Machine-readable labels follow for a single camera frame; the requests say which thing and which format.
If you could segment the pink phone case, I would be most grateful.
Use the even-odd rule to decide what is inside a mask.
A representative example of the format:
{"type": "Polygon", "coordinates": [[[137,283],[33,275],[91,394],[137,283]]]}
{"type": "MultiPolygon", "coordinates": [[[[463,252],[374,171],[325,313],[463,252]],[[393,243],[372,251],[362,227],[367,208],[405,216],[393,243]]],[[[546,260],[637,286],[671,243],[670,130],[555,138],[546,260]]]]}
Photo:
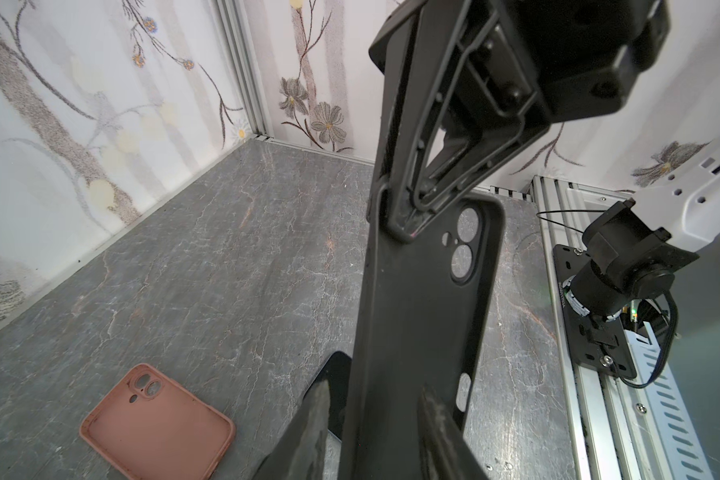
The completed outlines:
{"type": "Polygon", "coordinates": [[[134,366],[79,434],[129,479],[208,479],[236,436],[232,420],[153,366],[134,366]]]}

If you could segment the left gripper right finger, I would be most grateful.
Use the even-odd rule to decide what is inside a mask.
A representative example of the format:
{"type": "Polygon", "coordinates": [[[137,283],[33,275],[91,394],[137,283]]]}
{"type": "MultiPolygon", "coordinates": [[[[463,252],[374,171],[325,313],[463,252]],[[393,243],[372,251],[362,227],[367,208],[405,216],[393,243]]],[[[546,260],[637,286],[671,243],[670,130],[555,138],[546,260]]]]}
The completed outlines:
{"type": "Polygon", "coordinates": [[[487,479],[445,404],[429,386],[419,395],[417,427],[423,479],[487,479]]]}

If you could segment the black phone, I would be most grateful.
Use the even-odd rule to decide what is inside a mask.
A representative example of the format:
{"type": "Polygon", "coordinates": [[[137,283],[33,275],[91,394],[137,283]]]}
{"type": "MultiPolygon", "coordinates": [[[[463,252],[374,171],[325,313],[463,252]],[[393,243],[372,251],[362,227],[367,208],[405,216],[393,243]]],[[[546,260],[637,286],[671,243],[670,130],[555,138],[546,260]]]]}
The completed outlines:
{"type": "Polygon", "coordinates": [[[303,398],[306,398],[321,383],[328,385],[330,395],[328,430],[339,442],[342,441],[343,436],[351,363],[352,359],[347,353],[333,352],[323,363],[303,395],[303,398]]]}

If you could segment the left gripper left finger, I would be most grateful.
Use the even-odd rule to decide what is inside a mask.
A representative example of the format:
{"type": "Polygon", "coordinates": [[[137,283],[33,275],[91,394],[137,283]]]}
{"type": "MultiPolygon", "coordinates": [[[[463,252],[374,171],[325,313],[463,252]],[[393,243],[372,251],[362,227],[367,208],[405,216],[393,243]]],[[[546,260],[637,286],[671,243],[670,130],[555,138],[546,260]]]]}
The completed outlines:
{"type": "Polygon", "coordinates": [[[314,384],[253,479],[322,479],[330,402],[329,383],[314,384]]]}

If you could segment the black phone case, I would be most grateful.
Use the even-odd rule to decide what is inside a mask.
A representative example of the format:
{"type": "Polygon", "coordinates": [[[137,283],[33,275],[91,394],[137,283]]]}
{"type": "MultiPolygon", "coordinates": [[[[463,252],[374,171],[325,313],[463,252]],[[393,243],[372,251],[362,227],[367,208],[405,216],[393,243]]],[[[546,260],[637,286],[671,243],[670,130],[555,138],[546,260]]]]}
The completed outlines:
{"type": "Polygon", "coordinates": [[[389,193],[374,190],[338,476],[420,479],[418,404],[430,388],[458,431],[462,375],[476,373],[505,211],[470,194],[411,243],[385,228],[389,193]]]}

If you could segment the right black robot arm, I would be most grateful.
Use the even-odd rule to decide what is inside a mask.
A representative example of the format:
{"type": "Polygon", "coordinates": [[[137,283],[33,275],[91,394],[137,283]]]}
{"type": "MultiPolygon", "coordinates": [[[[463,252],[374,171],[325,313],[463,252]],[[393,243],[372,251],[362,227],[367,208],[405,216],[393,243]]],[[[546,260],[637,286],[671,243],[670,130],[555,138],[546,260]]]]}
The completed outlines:
{"type": "MultiPolygon", "coordinates": [[[[382,217],[414,241],[553,124],[614,113],[656,62],[662,1],[405,1],[369,49],[384,76],[382,217]]],[[[569,281],[580,314],[666,295],[720,233],[720,143],[610,207],[584,231],[569,281]]]]}

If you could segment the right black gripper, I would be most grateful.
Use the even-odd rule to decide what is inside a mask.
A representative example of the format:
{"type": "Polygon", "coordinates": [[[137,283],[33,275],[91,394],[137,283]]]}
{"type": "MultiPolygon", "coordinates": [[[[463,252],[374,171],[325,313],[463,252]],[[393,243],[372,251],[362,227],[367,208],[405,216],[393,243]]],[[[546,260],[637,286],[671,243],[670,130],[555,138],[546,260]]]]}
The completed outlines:
{"type": "Polygon", "coordinates": [[[385,230],[413,242],[551,123],[620,110],[670,28],[665,1],[402,2],[369,48],[385,230]]]}

